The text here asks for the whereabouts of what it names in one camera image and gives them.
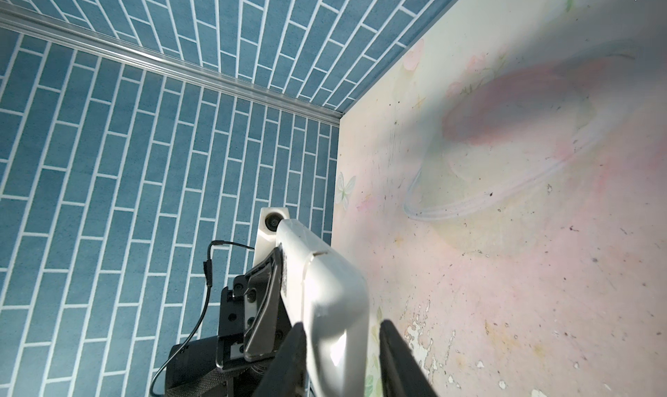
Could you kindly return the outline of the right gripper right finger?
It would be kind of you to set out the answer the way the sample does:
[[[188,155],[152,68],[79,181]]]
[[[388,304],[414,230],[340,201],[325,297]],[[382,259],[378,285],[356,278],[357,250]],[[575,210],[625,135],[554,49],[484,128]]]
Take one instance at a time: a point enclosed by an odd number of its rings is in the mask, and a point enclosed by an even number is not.
[[[380,324],[380,372],[386,397],[437,397],[411,349],[390,320]]]

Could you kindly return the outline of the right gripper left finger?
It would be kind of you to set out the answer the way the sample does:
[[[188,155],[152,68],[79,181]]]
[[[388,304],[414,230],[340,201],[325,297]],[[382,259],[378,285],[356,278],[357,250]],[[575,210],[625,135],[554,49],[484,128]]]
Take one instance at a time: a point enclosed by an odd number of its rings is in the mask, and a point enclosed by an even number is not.
[[[290,330],[265,375],[266,396],[305,396],[307,337],[301,322]]]

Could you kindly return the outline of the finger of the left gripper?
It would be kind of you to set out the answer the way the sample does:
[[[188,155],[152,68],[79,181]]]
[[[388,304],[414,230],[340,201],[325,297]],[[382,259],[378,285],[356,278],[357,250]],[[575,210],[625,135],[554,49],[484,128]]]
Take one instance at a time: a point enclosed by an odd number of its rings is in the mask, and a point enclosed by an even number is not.
[[[244,310],[246,330],[243,356],[247,362],[274,357],[284,336],[279,326],[281,310],[282,252],[279,247],[246,273]]]

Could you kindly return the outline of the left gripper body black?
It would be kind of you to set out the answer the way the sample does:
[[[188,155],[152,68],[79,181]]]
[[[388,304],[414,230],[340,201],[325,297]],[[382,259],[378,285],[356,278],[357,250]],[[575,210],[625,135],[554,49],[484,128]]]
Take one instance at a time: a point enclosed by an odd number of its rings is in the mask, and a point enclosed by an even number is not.
[[[238,276],[234,279],[233,287],[224,289],[221,294],[215,357],[216,365],[221,371],[231,371],[233,369],[240,369],[241,367],[248,367],[252,364],[269,361],[277,355],[280,349],[277,350],[274,357],[263,361],[247,362],[244,359],[243,337],[246,330],[244,292],[246,290],[246,283],[244,276]],[[292,325],[288,319],[282,299],[278,323],[284,333],[281,341],[281,345],[283,345],[288,333],[292,329]]]

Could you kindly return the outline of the white remote with display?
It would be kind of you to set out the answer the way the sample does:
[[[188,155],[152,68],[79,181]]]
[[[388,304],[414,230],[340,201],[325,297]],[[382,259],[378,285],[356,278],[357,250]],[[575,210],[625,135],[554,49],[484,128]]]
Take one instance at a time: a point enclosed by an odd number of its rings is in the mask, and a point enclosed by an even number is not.
[[[369,294],[363,274],[295,219],[276,233],[283,255],[281,297],[291,323],[302,324],[307,373],[317,396],[363,396]]]

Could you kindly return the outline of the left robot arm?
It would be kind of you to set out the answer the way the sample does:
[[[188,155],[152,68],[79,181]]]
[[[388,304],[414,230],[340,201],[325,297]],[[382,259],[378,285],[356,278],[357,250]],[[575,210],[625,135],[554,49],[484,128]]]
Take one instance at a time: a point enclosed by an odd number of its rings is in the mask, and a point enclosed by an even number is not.
[[[283,252],[276,247],[222,290],[217,333],[170,350],[165,395],[255,393],[292,329],[281,298],[283,272]]]

